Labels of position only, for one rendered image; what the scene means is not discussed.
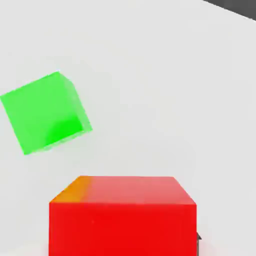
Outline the small red cube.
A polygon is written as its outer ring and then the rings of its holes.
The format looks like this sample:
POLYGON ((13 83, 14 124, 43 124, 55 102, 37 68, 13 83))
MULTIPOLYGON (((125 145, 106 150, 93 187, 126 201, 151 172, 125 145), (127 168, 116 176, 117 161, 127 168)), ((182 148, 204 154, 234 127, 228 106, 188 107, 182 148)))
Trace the small red cube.
POLYGON ((79 176, 49 203, 48 256, 198 256, 197 205, 173 177, 79 176))

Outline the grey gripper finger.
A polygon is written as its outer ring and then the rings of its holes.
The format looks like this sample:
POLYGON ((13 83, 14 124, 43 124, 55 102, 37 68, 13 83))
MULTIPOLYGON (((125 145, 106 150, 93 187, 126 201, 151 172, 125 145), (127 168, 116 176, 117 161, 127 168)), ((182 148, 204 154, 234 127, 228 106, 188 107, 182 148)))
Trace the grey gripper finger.
POLYGON ((200 240, 201 240, 201 236, 199 235, 199 233, 197 233, 197 240, 196 240, 196 256, 200 256, 200 240))

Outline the small green cube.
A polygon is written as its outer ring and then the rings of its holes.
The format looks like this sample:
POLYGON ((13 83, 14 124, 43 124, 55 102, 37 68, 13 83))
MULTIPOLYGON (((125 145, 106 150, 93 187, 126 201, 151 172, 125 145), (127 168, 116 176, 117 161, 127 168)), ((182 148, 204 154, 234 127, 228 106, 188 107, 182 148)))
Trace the small green cube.
POLYGON ((25 155, 93 130, 74 84, 56 71, 0 96, 25 155))

